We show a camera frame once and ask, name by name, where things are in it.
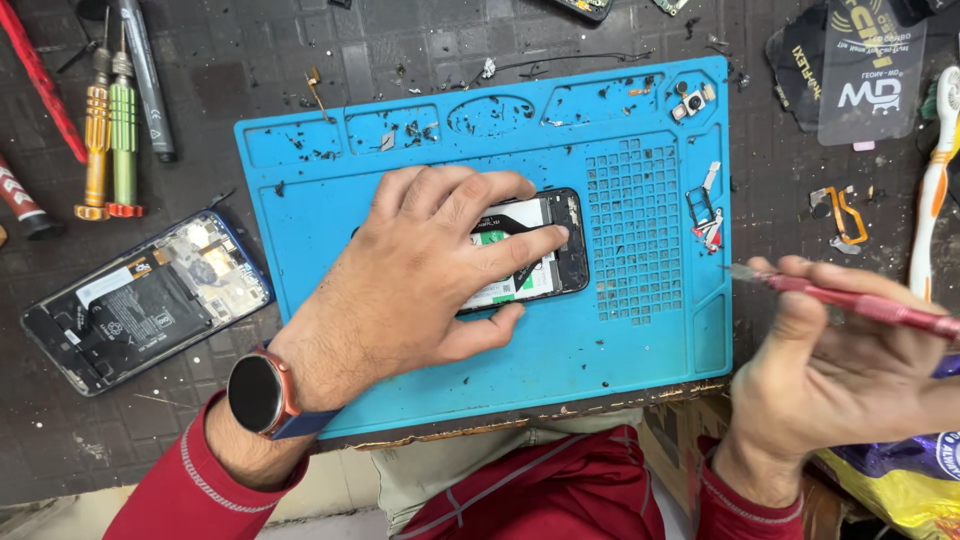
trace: cardboard box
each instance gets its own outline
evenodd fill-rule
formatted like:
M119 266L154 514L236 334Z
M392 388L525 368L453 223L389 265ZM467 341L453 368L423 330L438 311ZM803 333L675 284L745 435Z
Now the cardboard box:
M703 461L696 441L700 435L721 439L732 415L730 399L703 396L646 407L637 430L647 465L666 486L687 516L696 493L696 470ZM859 521L872 515L839 487L831 487L804 473L804 537L837 540L844 520Z

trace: table surface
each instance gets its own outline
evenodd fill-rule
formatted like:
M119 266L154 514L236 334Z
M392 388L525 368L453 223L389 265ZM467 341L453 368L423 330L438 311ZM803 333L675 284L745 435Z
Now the table surface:
M41 55L55 70L86 41L68 0L14 0L34 47L56 47ZM869 268L895 279L905 275L913 233L913 208L925 158L917 134L881 141L873 152L849 146L823 147L804 135L780 109L773 76L763 56L766 39L808 6L801 2L718 0L690 2L674 18L651 0L614 0L597 28L541 0L355 0L351 10L326 0L143 0L180 161L160 164L148 145L139 155L140 192L148 214L138 220L82 222L72 217L80 202L84 168L72 157L7 43L0 37L0 153L19 180L48 212L68 227L50 242L27 242L8 209L0 225L11 238L0 249L0 504L24 503L140 481L161 453L223 388L237 354L272 336L279 327L276 306L265 308L147 373L97 398L83 398L27 339L18 314L30 302L72 282L112 256L166 229L236 188L221 206L256 252L259 233L244 187L232 137L242 118L300 111L306 95L303 71L320 69L324 104L370 102L439 91L449 75L470 80L484 58L502 64L556 56L653 50L649 63L713 54L704 49L714 34L731 45L736 71L751 76L731 107L733 259L753 255L808 258ZM686 21L700 17L687 39ZM956 55L960 17L932 19L924 75L939 72ZM85 23L92 36L99 25ZM406 66L402 86L392 82ZM545 63L541 77L559 77L617 67L611 59ZM522 81L520 70L498 72L486 84ZM82 125L89 59L55 76L67 109ZM889 197L861 207L871 239L859 257L827 245L831 220L798 222L808 192L826 185L871 184ZM960 274L960 231L955 205L947 204L934 239L936 299L960 308L960 290L946 283ZM734 353L742 363L762 339L774 297L734 286ZM722 388L709 380L613 395L583 403L513 411L403 432L382 432L331 445L396 442L410 436L443 436L490 426L519 425L538 417L583 414L676 399Z

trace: smartwatch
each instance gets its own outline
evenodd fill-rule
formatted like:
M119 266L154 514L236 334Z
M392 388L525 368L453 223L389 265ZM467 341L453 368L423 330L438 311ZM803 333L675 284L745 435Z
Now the smartwatch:
M233 365L227 397L233 418L246 430L277 440L318 433L342 409L303 412L297 404L290 365L256 345Z

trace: watch strap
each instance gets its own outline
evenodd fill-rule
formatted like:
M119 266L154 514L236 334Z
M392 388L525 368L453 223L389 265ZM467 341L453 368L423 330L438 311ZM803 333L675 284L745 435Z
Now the watch strap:
M302 412L300 416L291 416L270 438L277 440L319 433L341 410L338 408L323 412Z

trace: red sleeve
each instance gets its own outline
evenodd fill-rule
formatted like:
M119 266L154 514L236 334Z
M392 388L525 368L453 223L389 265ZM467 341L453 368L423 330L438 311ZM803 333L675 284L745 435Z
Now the red sleeve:
M697 540L804 540L804 495L799 487L797 500L786 508L751 503L710 470L713 450L697 475L700 495L693 522Z
M234 481L204 437L210 398L196 419L147 473L110 524L104 540L253 540L274 506L306 473L305 456L286 489L253 491Z

